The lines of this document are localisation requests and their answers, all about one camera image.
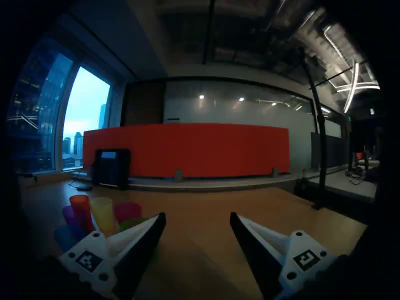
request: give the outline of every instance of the red partition wall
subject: red partition wall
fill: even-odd
[[[132,177],[238,177],[289,172],[289,130],[214,123],[152,124],[86,131],[83,166],[97,149],[130,149]]]

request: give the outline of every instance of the glass wall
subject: glass wall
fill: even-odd
[[[316,123],[311,102],[287,92],[227,81],[167,82],[164,123],[176,122],[287,128],[290,172],[312,167],[311,133],[316,132]]]
[[[56,125],[73,61],[42,40],[15,85],[6,126],[17,172],[55,169]]]

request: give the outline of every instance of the window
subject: window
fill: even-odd
[[[47,40],[28,58],[14,87],[6,127],[18,173],[55,169],[56,124],[73,61]]]
[[[83,165],[84,132],[106,126],[105,113],[110,85],[80,67],[66,108],[62,168]]]

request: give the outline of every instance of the table surface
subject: table surface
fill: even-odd
[[[345,196],[360,196],[368,202],[372,203],[375,199],[375,193],[377,192],[376,184],[368,181],[362,181],[359,184],[351,184],[349,180],[351,178],[345,175],[347,170],[342,170],[326,176],[325,187],[327,189],[333,188],[335,192],[341,193]],[[318,184],[320,178],[316,177],[310,179],[311,182]]]
[[[262,226],[289,235],[304,230],[335,255],[349,254],[366,226],[276,187],[230,192],[119,191],[96,187],[77,192],[69,181],[22,190],[36,255],[61,254],[54,230],[65,224],[61,209],[69,197],[87,194],[132,201],[143,217],[166,213],[166,226],[135,299],[261,299],[246,258],[230,227],[236,212]]]

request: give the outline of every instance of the skyscraper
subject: skyscraper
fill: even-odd
[[[70,154],[71,152],[71,138],[66,137],[62,141],[62,153]]]
[[[83,157],[84,154],[84,138],[80,137],[77,140],[76,155]]]
[[[100,116],[98,117],[98,129],[102,129],[104,125],[104,116],[106,114],[106,105],[100,107]]]
[[[75,138],[73,140],[73,154],[78,154],[78,139],[82,138],[82,134],[77,132],[75,134]]]

